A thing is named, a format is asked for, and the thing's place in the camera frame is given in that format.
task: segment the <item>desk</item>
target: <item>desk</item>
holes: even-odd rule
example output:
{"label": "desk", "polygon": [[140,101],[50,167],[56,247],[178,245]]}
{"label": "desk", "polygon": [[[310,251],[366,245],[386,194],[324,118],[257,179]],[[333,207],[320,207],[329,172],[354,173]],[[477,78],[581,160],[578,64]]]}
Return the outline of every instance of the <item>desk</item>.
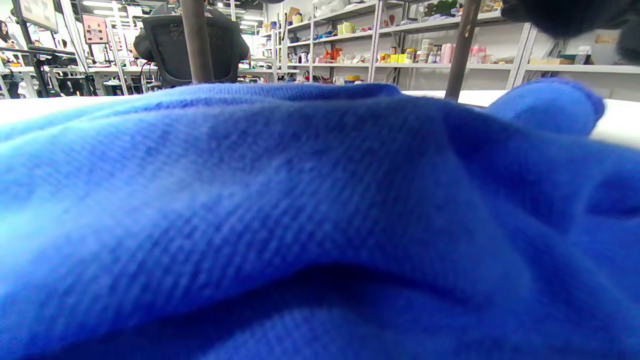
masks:
{"label": "desk", "polygon": [[34,69],[33,66],[20,66],[20,67],[8,67],[8,68],[6,68],[6,67],[4,67],[4,65],[2,63],[0,63],[0,88],[2,88],[2,92],[3,92],[4,97],[6,99],[9,99],[9,93],[6,90],[7,87],[6,87],[6,84],[4,83],[4,79],[2,78],[1,75],[10,74],[11,71],[21,72],[23,74],[26,74],[26,76],[23,76],[22,78],[24,80],[24,83],[27,85],[27,91],[29,92],[29,96],[30,97],[38,97],[38,94],[36,93],[36,89],[35,89],[35,84],[33,83],[33,80],[31,79],[31,74],[36,72],[36,70]]}
{"label": "desk", "polygon": [[[140,70],[142,68],[141,67],[123,67],[122,68],[122,72],[124,73],[125,77],[127,76],[131,76],[131,75],[140,75]],[[144,71],[151,71],[151,72],[155,72],[157,70],[157,67],[155,66],[145,66]],[[82,70],[79,67],[59,67],[59,68],[53,68],[53,69],[49,69],[49,74],[54,76],[55,72],[81,72]],[[287,72],[298,72],[298,70],[290,70]],[[111,67],[90,67],[89,68],[89,73],[91,75],[93,75],[93,78],[95,79],[95,87],[96,90],[98,91],[98,95],[100,96],[104,96],[104,83],[117,76],[118,75],[118,67],[115,66],[111,66]],[[266,74],[274,74],[274,76],[277,76],[277,74],[283,74],[285,72],[281,71],[281,70],[277,70],[274,71],[273,69],[238,69],[238,75],[266,75]]]}
{"label": "desk", "polygon": [[[460,93],[460,102],[478,106],[491,105],[505,90],[464,90]],[[404,92],[407,95],[443,97],[444,91]],[[91,106],[99,102],[113,102],[130,99],[127,96],[98,96],[98,97],[56,97],[51,99],[21,99],[0,101],[0,126],[6,122],[17,122],[39,117],[61,110],[68,110],[80,106]],[[605,100],[606,112],[598,121],[591,134],[592,139],[615,143],[635,149],[640,149],[640,102]]]}

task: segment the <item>blue fabric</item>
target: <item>blue fabric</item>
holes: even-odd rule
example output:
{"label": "blue fabric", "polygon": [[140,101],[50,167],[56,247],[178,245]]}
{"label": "blue fabric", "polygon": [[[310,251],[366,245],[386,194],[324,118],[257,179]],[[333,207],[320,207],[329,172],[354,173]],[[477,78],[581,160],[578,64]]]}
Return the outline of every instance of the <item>blue fabric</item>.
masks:
{"label": "blue fabric", "polygon": [[214,85],[0,127],[0,358],[637,359],[640,154],[601,114]]}

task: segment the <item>white metal shelving unit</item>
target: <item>white metal shelving unit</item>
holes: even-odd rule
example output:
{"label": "white metal shelving unit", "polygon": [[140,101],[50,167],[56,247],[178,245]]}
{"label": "white metal shelving unit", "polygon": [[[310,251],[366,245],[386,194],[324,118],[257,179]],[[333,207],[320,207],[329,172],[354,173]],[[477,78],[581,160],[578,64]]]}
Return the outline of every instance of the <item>white metal shelving unit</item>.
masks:
{"label": "white metal shelving unit", "polygon": [[606,74],[640,74],[640,67],[630,65],[527,65],[525,71],[600,72]]}
{"label": "white metal shelving unit", "polygon": [[[460,25],[460,18],[451,18],[451,19],[443,19],[436,20],[431,22],[420,22],[417,24],[410,24],[404,26],[394,26],[391,28],[382,28],[376,27],[375,22],[377,19],[380,19],[380,15],[386,8],[387,11],[394,10],[404,6],[410,6],[413,4],[424,2],[424,0],[375,0],[370,1],[364,4],[358,4],[354,6],[349,6],[343,10],[338,12],[330,13],[327,15],[323,15],[317,18],[312,18],[309,21],[304,21],[299,24],[295,24],[290,26],[285,31],[285,42],[283,42],[282,52],[288,52],[288,48],[295,47],[306,47],[309,46],[309,62],[305,64],[299,63],[288,63],[286,66],[288,67],[308,67],[310,69],[310,73],[313,74],[314,67],[327,67],[330,69],[339,68],[339,67],[358,67],[358,68],[369,68],[369,76],[368,80],[372,81],[375,75],[376,67],[379,68],[395,68],[395,69],[435,69],[435,70],[449,70],[451,64],[425,64],[425,63],[390,63],[390,64],[378,64],[377,61],[377,43],[379,42],[381,37],[389,37],[393,35],[405,34],[405,35],[414,35],[421,33],[430,33],[435,31],[444,31],[444,30],[452,30],[458,29]],[[310,38],[314,38],[316,33],[316,26],[318,25],[326,25],[335,23],[342,20],[354,19],[357,17],[363,17],[366,15],[374,16],[374,24],[372,26],[373,30],[364,31],[360,33],[353,33],[348,35],[340,35],[336,37],[322,38],[315,41],[302,41],[296,42],[292,44],[288,44],[289,33],[297,33],[299,31],[309,31]],[[478,15],[477,26],[488,26],[488,25],[496,25],[496,24],[506,24],[508,23],[500,13],[482,13]],[[371,38],[372,42],[372,51],[371,62],[370,63],[314,63],[315,56],[313,55],[313,47],[316,44],[329,43],[333,47],[337,42],[348,42],[354,40],[363,40]],[[483,69],[483,70],[513,70],[514,66],[512,64],[468,64],[468,69]]]}
{"label": "white metal shelving unit", "polygon": [[[313,75],[314,67],[326,67],[331,69],[330,76],[333,76],[333,69],[339,67],[369,67],[370,82],[373,81],[376,73],[376,68],[381,69],[433,69],[439,71],[449,71],[451,64],[425,64],[425,63],[385,63],[380,64],[377,62],[378,57],[378,42],[380,38],[393,36],[396,39],[400,36],[416,35],[432,33],[436,31],[447,31],[458,29],[460,26],[460,18],[450,18],[435,20],[429,22],[420,22],[416,24],[409,24],[403,26],[394,26],[391,28],[380,28],[380,19],[384,12],[384,9],[393,10],[397,8],[403,8],[403,19],[408,13],[408,7],[414,4],[423,3],[425,0],[374,0],[364,4],[358,4],[349,6],[338,12],[326,14],[317,18],[311,18],[309,21],[304,21],[299,24],[293,25],[285,31],[285,41],[282,44],[281,52],[287,54],[289,48],[297,47],[309,47],[309,62],[305,64],[290,63],[283,64],[283,69],[286,66],[289,67],[305,67],[309,68],[309,72]],[[309,31],[311,39],[317,35],[316,27],[331,24],[335,28],[336,22],[342,20],[354,19],[357,17],[363,17],[366,15],[373,15],[372,31],[366,31],[361,33],[354,33],[349,35],[341,35],[337,37],[322,38],[319,40],[309,40],[303,42],[296,42],[288,44],[289,33],[297,33],[299,31]],[[502,17],[499,12],[492,13],[480,13],[478,14],[476,26],[500,26],[501,24],[511,24]],[[509,72],[509,79],[506,84],[506,89],[513,88],[520,85],[524,80],[524,73],[529,71],[539,72],[586,72],[586,73],[608,73],[608,74],[640,74],[640,67],[625,66],[625,65],[529,65],[529,58],[531,57],[531,51],[533,42],[535,41],[536,29],[530,24],[524,24],[518,49],[515,54],[514,64],[474,64],[468,63],[468,70],[496,70]],[[317,44],[331,45],[332,49],[336,43],[349,42],[355,40],[367,40],[371,39],[371,62],[359,63],[359,64],[320,64],[313,63],[315,60],[314,46]]]}

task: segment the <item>pink bottle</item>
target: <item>pink bottle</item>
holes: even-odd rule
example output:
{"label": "pink bottle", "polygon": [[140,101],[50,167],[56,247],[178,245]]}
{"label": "pink bottle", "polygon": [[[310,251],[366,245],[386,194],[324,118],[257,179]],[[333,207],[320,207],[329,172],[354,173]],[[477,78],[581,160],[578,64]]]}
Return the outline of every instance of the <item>pink bottle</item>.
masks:
{"label": "pink bottle", "polygon": [[478,59],[478,64],[486,63],[486,47],[481,46],[478,49],[478,54],[476,55]]}
{"label": "pink bottle", "polygon": [[440,63],[443,63],[443,64],[451,63],[451,57],[453,55],[453,53],[451,52],[452,48],[453,46],[451,44],[444,44],[442,46],[442,59],[440,60]]}
{"label": "pink bottle", "polygon": [[469,63],[477,64],[480,63],[478,61],[478,53],[480,52],[480,47],[476,44],[471,49],[469,49]]}

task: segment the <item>white table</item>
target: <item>white table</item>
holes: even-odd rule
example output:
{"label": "white table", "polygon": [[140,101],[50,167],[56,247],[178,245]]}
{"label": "white table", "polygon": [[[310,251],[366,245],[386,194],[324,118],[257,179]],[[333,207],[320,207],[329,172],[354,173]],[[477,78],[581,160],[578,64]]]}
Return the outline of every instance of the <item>white table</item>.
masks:
{"label": "white table", "polygon": [[[125,77],[131,76],[131,75],[140,75],[140,70],[142,70],[141,67],[123,67],[122,68],[122,72],[124,73]],[[144,67],[144,72],[148,72],[148,71],[155,72],[156,70],[157,70],[157,67],[155,66]],[[82,70],[79,67],[60,67],[60,68],[49,69],[49,74],[54,76],[54,72],[81,72],[81,71]],[[287,72],[298,72],[298,70],[291,70]],[[95,79],[95,87],[98,92],[98,95],[103,96],[105,94],[104,83],[118,75],[118,67],[116,66],[90,67],[89,73],[93,75],[93,78]],[[282,74],[282,73],[283,72],[280,70],[275,72],[275,74]],[[260,76],[260,75],[267,75],[267,74],[274,74],[273,69],[238,69],[238,75]],[[125,81],[128,83],[132,83],[130,78]]]}
{"label": "white table", "polygon": [[[498,99],[505,90],[465,90],[460,93],[460,102],[488,106]],[[405,92],[414,96],[444,97],[444,91]],[[90,106],[100,102],[125,101],[126,96],[98,97],[55,97],[50,99],[20,99],[0,101],[0,126],[33,117],[55,113],[80,106]],[[605,100],[606,112],[593,130],[591,137],[605,142],[616,143],[640,149],[640,102]]]}

